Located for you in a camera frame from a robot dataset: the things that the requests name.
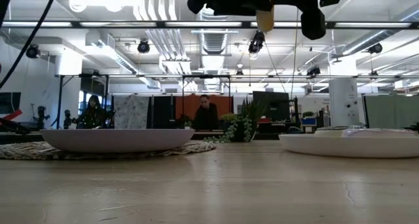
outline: orange partition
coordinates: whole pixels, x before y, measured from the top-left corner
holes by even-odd
[[[191,120],[195,117],[196,110],[200,107],[200,96],[190,95],[184,96],[185,99],[185,115],[188,116]],[[214,103],[217,106],[218,117],[221,115],[230,113],[228,108],[228,100],[230,100],[232,107],[233,100],[232,97],[228,96],[209,96],[209,101]],[[182,96],[176,97],[176,119],[180,119],[182,115]]]

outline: person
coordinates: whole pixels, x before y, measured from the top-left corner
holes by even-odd
[[[200,107],[195,113],[193,128],[195,130],[217,130],[219,120],[217,106],[210,102],[208,95],[201,95]]]
[[[102,127],[105,123],[105,111],[102,109],[98,96],[91,96],[88,101],[87,109],[74,120],[77,128],[93,129]]]

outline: white tray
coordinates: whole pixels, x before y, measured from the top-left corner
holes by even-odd
[[[311,155],[357,158],[419,157],[419,136],[414,138],[351,138],[313,134],[280,135],[283,148]]]
[[[41,130],[51,146],[83,153],[133,153],[180,147],[193,136],[185,129]]]

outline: woven placemat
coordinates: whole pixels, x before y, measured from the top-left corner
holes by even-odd
[[[215,149],[214,143],[190,141],[184,146],[166,151],[143,153],[74,153],[55,149],[47,142],[31,142],[0,145],[0,159],[14,160],[99,160],[99,159],[142,159],[146,157],[186,155]]]

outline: white bowl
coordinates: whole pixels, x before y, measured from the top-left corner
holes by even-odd
[[[82,153],[134,153],[180,147],[192,138],[194,130],[41,130],[41,134],[46,142],[62,151]]]
[[[357,158],[419,157],[419,137],[357,138],[290,134],[280,135],[280,143],[288,151],[310,155]]]

